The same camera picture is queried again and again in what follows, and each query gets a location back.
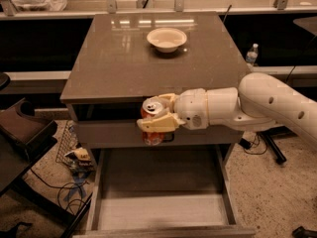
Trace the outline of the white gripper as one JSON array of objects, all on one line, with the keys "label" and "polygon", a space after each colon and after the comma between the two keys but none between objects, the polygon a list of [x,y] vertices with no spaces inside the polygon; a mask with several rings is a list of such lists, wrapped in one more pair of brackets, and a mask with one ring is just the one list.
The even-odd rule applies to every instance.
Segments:
[{"label": "white gripper", "polygon": [[188,130],[206,129],[208,127],[207,93],[204,89],[186,90],[179,96],[175,93],[161,94],[159,99],[170,111],[159,118],[139,119],[137,125],[143,132],[174,132],[181,125]]}]

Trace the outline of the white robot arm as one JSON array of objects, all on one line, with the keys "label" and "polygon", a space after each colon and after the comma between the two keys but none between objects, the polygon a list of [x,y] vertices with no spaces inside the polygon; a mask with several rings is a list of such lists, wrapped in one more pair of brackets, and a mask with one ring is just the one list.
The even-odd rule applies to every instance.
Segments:
[{"label": "white robot arm", "polygon": [[143,102],[139,128],[152,137],[179,127],[202,130],[223,125],[260,132],[283,125],[317,146],[317,102],[265,73],[244,76],[237,88],[189,89]]}]

